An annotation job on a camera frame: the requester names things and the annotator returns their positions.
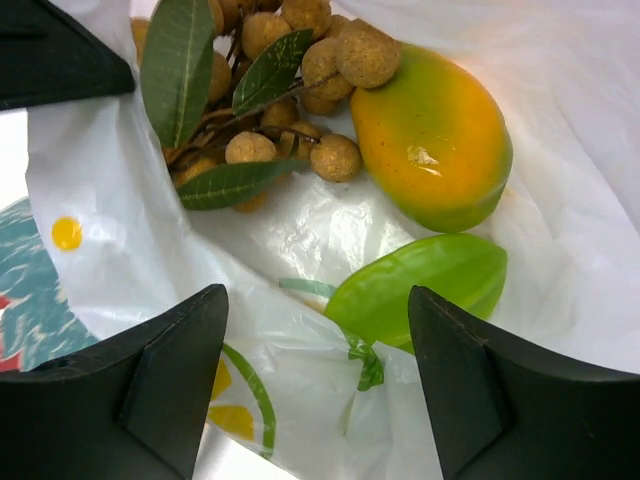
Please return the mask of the fake longan bunch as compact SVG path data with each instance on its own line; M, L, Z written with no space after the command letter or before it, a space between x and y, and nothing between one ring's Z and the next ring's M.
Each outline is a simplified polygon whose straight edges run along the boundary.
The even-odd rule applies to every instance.
M358 145L299 112L328 115L388 83L397 40L326 1L161 1L130 24L146 113L185 208L259 209L299 168L330 183L359 174Z

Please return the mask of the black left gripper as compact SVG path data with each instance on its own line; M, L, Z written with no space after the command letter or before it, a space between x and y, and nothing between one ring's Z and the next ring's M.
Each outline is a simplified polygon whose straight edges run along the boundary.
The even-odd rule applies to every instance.
M1 108L131 93L128 63L49 1L1 3Z

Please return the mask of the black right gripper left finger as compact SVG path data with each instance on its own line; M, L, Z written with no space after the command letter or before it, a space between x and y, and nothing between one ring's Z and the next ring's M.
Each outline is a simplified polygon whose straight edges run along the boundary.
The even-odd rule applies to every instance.
M4 479L190 479L229 311L210 285L165 313L1 375Z

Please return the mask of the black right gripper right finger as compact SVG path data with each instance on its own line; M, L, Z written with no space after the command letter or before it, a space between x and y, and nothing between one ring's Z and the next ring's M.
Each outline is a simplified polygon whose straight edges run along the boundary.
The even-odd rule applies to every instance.
M638 375L540 347L423 286L408 317L444 478L638 478Z

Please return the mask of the white plastic bag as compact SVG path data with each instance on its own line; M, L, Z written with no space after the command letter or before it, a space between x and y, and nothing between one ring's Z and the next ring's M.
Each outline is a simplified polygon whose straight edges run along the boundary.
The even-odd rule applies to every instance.
M492 322L558 353L639 369L639 5L635 1L341 1L434 48L498 102L508 185L476 228L508 254ZM139 94L28 114L33 215L72 311L105 339L225 285L227 369L249 365L276 415L272 461L303 479L437 479L414 357L374 349L384 382L312 309L365 264L423 237L366 177L310 173L261 211L182 209Z

